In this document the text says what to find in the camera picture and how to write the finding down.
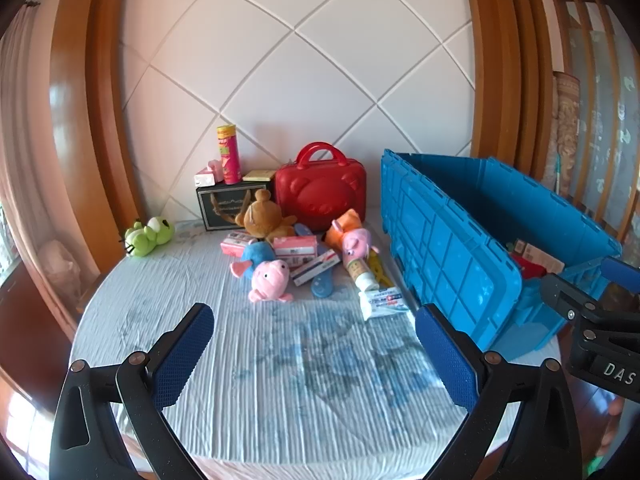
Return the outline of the person's hand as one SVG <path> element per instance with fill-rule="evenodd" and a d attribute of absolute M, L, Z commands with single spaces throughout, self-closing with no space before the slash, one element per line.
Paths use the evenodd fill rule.
<path fill-rule="evenodd" d="M 616 437 L 618 426 L 620 426 L 620 416 L 622 416 L 624 405 L 625 399 L 621 396 L 616 396 L 616 398 L 608 404 L 608 424 L 605 427 L 600 446 L 596 452 L 598 457 L 605 456 L 611 447 Z"/>

